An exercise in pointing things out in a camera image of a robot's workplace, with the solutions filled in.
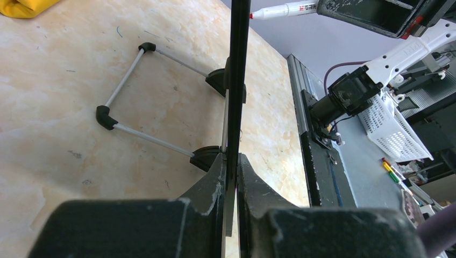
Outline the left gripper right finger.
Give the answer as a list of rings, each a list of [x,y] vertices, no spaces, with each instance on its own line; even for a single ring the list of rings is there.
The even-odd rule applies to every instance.
[[[301,208],[272,189],[240,154],[241,257],[425,257],[407,217],[390,209]]]

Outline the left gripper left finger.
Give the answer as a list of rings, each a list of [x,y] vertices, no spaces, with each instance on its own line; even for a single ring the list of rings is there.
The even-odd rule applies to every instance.
[[[176,199],[71,200],[29,257],[224,257],[226,158]]]

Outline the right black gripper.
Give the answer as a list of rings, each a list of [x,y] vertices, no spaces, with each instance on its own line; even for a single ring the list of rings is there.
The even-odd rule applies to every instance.
[[[317,13],[390,37],[420,37],[441,19],[455,22],[455,0],[326,0]]]

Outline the red capped white marker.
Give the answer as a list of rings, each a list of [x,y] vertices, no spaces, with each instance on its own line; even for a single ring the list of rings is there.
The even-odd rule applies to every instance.
[[[250,19],[267,20],[294,17],[317,12],[319,1],[300,1],[262,8],[250,13]]]

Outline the black framed whiteboard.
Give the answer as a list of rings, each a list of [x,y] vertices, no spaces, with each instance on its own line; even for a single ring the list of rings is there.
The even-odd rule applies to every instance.
[[[239,164],[239,143],[242,105],[244,101],[244,80],[247,55],[250,1],[233,1],[231,9],[230,55],[225,66],[227,112],[224,126],[224,144],[227,150],[220,150],[226,158],[224,190],[225,238],[231,234],[231,217],[238,212],[237,172]]]

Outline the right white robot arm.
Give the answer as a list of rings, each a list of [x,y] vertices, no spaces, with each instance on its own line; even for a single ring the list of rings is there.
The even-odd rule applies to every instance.
[[[403,40],[341,76],[309,107],[312,121],[321,126],[367,109],[394,77],[455,40],[455,1],[319,1],[317,13]]]

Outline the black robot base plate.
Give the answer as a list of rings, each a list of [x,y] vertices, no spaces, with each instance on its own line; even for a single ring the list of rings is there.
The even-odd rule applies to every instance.
[[[338,150],[330,139],[317,134],[317,127],[311,121],[309,108],[317,100],[306,90],[301,91],[300,97],[300,140],[310,206],[356,208],[355,197]]]

